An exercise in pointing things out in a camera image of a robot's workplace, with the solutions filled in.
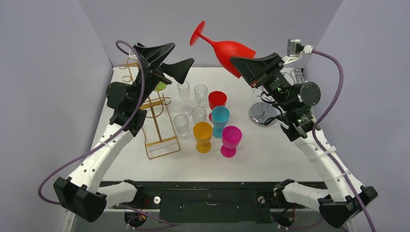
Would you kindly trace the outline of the green plastic wine glass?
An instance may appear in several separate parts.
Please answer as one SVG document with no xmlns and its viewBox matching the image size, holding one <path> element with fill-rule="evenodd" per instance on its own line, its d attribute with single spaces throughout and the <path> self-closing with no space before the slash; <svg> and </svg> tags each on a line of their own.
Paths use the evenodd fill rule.
<svg viewBox="0 0 410 232">
<path fill-rule="evenodd" d="M 167 87 L 167 84 L 165 84 L 164 82 L 159 82 L 157 85 L 156 85 L 156 87 L 155 87 L 155 91 L 156 92 L 161 92 L 161 91 L 163 91 L 164 89 L 166 89 L 166 87 Z"/>
</svg>

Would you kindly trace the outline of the clear champagne flute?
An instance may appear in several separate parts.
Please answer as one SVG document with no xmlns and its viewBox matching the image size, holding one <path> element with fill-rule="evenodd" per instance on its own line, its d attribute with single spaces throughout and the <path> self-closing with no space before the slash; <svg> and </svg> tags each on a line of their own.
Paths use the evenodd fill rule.
<svg viewBox="0 0 410 232">
<path fill-rule="evenodd" d="M 181 113 L 188 116 L 192 113 L 192 107 L 188 105 L 190 98 L 190 84 L 188 81 L 184 81 L 182 84 L 178 84 L 178 93 L 184 105 L 181 108 Z"/>
</svg>

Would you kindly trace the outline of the red plastic wine glass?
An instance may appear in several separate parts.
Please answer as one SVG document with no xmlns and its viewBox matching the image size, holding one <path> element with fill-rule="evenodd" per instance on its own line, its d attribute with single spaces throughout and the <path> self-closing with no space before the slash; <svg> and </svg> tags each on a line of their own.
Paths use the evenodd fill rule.
<svg viewBox="0 0 410 232">
<path fill-rule="evenodd" d="M 213 91 L 208 95 L 208 103 L 211 109 L 208 119 L 212 121 L 212 111 L 217 106 L 225 106 L 227 101 L 227 96 L 222 91 Z"/>
<path fill-rule="evenodd" d="M 190 46 L 193 46 L 199 38 L 202 38 L 213 47 L 215 55 L 222 67 L 236 78 L 240 78 L 240 72 L 230 62 L 230 59 L 233 57 L 254 58 L 256 51 L 235 41 L 213 41 L 202 34 L 204 27 L 205 21 L 200 22 L 196 27 L 190 38 Z"/>
</svg>

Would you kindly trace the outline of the clear glass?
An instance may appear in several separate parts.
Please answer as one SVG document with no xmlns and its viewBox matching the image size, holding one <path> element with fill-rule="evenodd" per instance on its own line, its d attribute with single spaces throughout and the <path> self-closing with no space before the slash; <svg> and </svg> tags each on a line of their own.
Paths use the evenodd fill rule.
<svg viewBox="0 0 410 232">
<path fill-rule="evenodd" d="M 176 115 L 173 120 L 178 136 L 185 138 L 189 135 L 189 119 L 186 115 Z"/>
<path fill-rule="evenodd" d="M 193 124 L 206 121 L 206 109 L 202 106 L 196 106 L 191 112 Z"/>
<path fill-rule="evenodd" d="M 199 106 L 206 106 L 208 89 L 207 86 L 199 84 L 194 88 L 194 96 L 196 104 Z"/>
</svg>

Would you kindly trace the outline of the cyan plastic wine glass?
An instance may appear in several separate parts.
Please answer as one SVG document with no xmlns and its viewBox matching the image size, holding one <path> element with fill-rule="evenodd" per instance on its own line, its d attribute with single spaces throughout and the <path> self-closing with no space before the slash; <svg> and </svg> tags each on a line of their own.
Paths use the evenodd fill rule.
<svg viewBox="0 0 410 232">
<path fill-rule="evenodd" d="M 215 138 L 222 137 L 222 131 L 228 124 L 230 118 L 230 111 L 225 106 L 217 106 L 211 112 L 211 119 L 214 125 L 213 136 Z"/>
</svg>

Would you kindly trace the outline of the magenta plastic wine glass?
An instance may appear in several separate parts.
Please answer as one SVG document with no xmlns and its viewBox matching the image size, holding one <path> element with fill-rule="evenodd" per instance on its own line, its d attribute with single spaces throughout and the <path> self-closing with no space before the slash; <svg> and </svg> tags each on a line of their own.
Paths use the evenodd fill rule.
<svg viewBox="0 0 410 232">
<path fill-rule="evenodd" d="M 221 154 L 226 158 L 232 158 L 236 154 L 236 148 L 242 139 L 242 131 L 236 126 L 227 126 L 222 131 Z"/>
</svg>

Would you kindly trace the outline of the orange plastic wine glass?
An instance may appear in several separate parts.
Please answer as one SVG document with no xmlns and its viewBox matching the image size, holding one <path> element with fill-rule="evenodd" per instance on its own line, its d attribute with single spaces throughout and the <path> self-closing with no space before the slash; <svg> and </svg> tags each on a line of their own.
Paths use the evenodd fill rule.
<svg viewBox="0 0 410 232">
<path fill-rule="evenodd" d="M 211 138 L 213 135 L 213 128 L 207 122 L 198 122 L 193 127 L 193 135 L 196 141 L 196 150 L 199 153 L 208 153 L 211 150 Z"/>
</svg>

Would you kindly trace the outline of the gold wire glass rack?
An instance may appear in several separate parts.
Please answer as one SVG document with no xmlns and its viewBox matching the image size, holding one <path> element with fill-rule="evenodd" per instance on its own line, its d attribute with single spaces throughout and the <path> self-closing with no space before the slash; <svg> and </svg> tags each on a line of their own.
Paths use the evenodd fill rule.
<svg viewBox="0 0 410 232">
<path fill-rule="evenodd" d="M 168 105 L 171 98 L 155 90 L 142 104 L 147 116 L 141 129 L 148 159 L 156 159 L 181 151 Z"/>
</svg>

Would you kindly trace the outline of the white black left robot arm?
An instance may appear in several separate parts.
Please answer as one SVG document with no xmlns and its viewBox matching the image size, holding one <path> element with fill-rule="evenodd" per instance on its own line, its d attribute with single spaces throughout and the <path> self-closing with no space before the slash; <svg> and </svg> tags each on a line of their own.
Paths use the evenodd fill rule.
<svg viewBox="0 0 410 232">
<path fill-rule="evenodd" d="M 164 60 L 175 48 L 174 43 L 146 47 L 130 46 L 139 63 L 132 83 L 112 82 L 106 89 L 107 106 L 114 113 L 104 133 L 86 153 L 84 160 L 66 178 L 53 184 L 58 204 L 88 222 L 96 221 L 110 206 L 127 203 L 133 208 L 144 202 L 143 186 L 132 180 L 101 187 L 101 181 L 121 150 L 143 127 L 147 111 L 142 104 L 159 83 L 184 83 L 194 59 L 166 64 Z"/>
</svg>

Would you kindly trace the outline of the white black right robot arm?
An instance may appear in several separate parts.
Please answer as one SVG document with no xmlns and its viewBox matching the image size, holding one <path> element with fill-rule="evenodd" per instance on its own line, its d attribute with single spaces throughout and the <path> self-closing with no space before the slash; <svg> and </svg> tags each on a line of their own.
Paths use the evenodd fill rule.
<svg viewBox="0 0 410 232">
<path fill-rule="evenodd" d="M 312 106 L 321 98 L 319 86 L 313 82 L 291 84 L 281 73 L 284 61 L 276 53 L 263 58 L 233 57 L 230 62 L 250 87 L 263 87 L 264 93 L 273 98 L 271 105 L 283 110 L 274 120 L 306 155 L 326 186 L 312 188 L 286 179 L 274 187 L 274 203 L 284 208 L 298 204 L 313 209 L 334 228 L 341 228 L 364 212 L 378 194 L 342 163 L 312 114 Z"/>
</svg>

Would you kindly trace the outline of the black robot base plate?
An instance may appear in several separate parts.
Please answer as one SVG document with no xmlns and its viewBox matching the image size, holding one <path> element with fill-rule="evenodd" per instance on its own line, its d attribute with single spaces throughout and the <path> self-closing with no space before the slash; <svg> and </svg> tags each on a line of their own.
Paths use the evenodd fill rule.
<svg viewBox="0 0 410 232">
<path fill-rule="evenodd" d="M 237 223 L 272 219 L 290 221 L 295 203 L 281 203 L 274 198 L 276 182 L 136 182 L 136 196 L 107 207 L 122 205 L 159 213 L 171 223 Z"/>
</svg>

